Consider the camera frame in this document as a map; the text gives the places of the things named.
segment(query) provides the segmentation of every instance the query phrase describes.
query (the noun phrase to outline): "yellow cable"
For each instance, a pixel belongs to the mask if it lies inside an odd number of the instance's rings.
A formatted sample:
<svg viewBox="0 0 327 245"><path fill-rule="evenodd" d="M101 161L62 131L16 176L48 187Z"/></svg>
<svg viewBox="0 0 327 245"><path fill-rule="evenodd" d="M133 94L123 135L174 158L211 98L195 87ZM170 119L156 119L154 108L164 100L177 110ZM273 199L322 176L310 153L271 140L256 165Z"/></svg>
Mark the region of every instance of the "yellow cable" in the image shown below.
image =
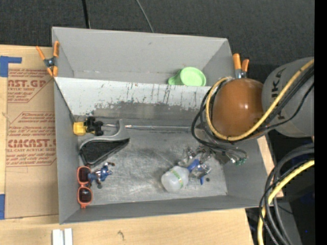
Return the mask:
<svg viewBox="0 0 327 245"><path fill-rule="evenodd" d="M273 198L276 196L276 194L286 185L288 184L293 178L295 178L295 176L297 176L298 174L300 174L302 171L306 170L307 168L313 166L315 164L315 161L308 161L305 164L303 164L302 166L300 166L299 168L295 169L293 172L291 172L289 175L287 175L271 192L271 194L268 197L268 203L270 204L273 200ZM263 218L266 215L266 209L265 207L263 207L262 209L262 215ZM263 221L261 219L261 217L259 218L259 223L258 223L258 234L257 234L257 238L258 238L258 243L259 245L264 245L264 241L263 241L263 236L262 236L262 229L263 229Z"/></svg>
<svg viewBox="0 0 327 245"><path fill-rule="evenodd" d="M206 106L205 106L205 114L206 114L206 120L208 123L208 126L210 128L210 130L214 133L215 136L217 136L220 139L223 140L228 140L228 141L237 141L237 140L241 140L247 136L249 136L251 133L253 133L265 120L266 118L270 115L270 113L272 112L272 110L276 107L276 105L279 103L279 101L281 100L281 98L284 96L284 94L286 93L286 91L290 88L290 86L294 83L294 81L301 75L301 73L303 71L305 71L309 66L311 66L314 63L314 59L312 59L311 61L309 61L308 63L306 63L304 66L302 66L300 68L300 70L298 70L293 76L292 78L288 81L288 83L285 85L285 87L282 89L282 91L279 93L279 95L276 97L276 99L274 100L274 102L270 105L270 107L268 108L268 110L265 112L265 114L261 117L261 119L247 132L239 135L239 136L226 136L226 135L222 135L221 133L219 133L214 126L211 123L211 119L210 119L210 114L209 114L209 103L212 97L212 94L214 92L214 90L217 88L218 85L220 85L223 81L227 80L228 78L222 78L220 79L217 83L215 83L213 85L213 87L211 88L207 100L206 100Z"/></svg>

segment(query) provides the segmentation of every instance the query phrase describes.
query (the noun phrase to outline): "white bottle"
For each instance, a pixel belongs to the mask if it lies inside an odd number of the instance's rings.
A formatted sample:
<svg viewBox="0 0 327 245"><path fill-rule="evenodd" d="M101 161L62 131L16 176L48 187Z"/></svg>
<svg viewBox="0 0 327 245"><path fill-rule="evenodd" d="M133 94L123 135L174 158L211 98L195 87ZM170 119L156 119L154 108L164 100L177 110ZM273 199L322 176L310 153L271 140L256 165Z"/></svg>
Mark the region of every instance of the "white bottle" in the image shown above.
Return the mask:
<svg viewBox="0 0 327 245"><path fill-rule="evenodd" d="M189 169L174 166L162 175L161 182L168 192L178 192L189 183L189 174Z"/></svg>

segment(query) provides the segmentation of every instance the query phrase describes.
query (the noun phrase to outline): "bin floor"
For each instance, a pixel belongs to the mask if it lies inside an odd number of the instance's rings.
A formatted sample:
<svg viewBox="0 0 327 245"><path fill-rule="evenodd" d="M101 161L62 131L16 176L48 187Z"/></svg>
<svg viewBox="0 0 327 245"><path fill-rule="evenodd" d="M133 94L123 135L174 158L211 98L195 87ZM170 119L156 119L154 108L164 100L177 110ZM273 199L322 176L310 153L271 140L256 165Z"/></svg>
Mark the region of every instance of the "bin floor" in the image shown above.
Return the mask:
<svg viewBox="0 0 327 245"><path fill-rule="evenodd" d="M128 133L129 144L108 158L115 163L110 168L113 174L102 182L102 189L93 183L92 205L227 195L222 166L214 158L207 161L212 170L203 185L191 178L178 193L162 186L161 176L186 157L185 149L199 146L190 132L129 129Z"/></svg>

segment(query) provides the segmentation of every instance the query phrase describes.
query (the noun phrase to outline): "green cup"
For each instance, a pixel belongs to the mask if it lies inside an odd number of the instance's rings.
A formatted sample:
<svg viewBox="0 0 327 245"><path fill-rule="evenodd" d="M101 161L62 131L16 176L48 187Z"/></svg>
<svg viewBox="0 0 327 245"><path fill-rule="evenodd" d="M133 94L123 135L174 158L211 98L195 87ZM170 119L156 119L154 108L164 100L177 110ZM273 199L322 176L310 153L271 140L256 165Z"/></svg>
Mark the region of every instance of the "green cup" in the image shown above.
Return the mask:
<svg viewBox="0 0 327 245"><path fill-rule="evenodd" d="M195 67L185 67L168 79L170 85L205 86L206 78L202 71Z"/></svg>

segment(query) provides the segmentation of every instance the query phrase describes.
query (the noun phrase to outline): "blue toy figure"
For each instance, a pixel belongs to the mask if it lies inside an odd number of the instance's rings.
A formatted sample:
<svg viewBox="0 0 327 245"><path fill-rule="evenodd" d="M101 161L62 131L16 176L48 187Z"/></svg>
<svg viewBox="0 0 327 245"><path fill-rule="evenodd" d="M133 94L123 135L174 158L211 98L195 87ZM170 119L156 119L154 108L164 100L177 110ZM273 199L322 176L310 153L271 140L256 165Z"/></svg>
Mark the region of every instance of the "blue toy figure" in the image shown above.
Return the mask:
<svg viewBox="0 0 327 245"><path fill-rule="evenodd" d="M97 182L98 189L102 188L101 182L104 182L108 175L112 174L112 171L109 170L108 165L114 166L114 163L106 162L101 169L97 169L93 173L89 173L87 178L89 180L89 187L92 186L93 180Z"/></svg>

